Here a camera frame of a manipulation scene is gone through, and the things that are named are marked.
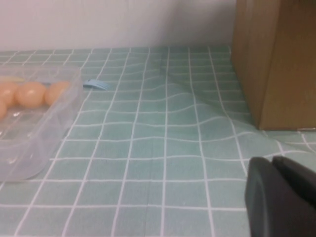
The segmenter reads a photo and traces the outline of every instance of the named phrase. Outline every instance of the black plastic device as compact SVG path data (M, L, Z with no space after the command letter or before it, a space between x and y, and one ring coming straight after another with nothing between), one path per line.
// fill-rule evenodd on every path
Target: black plastic device
M251 237L316 237L316 173L297 162L252 158L245 203Z

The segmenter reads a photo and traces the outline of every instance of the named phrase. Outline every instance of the brown cardboard box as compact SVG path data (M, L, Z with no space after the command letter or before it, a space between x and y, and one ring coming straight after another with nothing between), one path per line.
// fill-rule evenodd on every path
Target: brown cardboard box
M259 129L316 127L316 0L237 0L232 62Z

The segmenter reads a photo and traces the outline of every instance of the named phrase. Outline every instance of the orange egg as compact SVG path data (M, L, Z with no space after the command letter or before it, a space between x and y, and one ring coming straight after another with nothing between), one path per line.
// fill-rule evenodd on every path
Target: orange egg
M19 86L14 94L16 101L26 108L36 108L44 104L46 87L31 81Z
M6 103L0 99L0 120L6 115Z
M48 105L54 104L59 96L68 88L68 81L60 81L52 84L45 93L45 102Z
M14 82L0 83L0 99L6 103L7 107L11 107L16 104L14 93L18 87L19 85Z

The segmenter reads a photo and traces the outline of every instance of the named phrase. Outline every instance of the table surface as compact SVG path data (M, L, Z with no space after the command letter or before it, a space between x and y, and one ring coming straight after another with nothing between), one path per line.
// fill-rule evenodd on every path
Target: table surface
M0 186L0 236L248 237L253 156L316 170L316 134L262 132L230 48L0 52L1 65L81 67L85 100L46 168Z

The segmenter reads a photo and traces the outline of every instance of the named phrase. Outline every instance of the clear plastic container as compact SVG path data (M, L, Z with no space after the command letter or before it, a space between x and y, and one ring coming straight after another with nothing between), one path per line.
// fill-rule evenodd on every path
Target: clear plastic container
M73 67L21 66L0 67L0 76L18 76L47 86L62 80L71 82L51 107L10 108L0 121L0 181L19 181L45 167L74 122L83 101L81 74Z

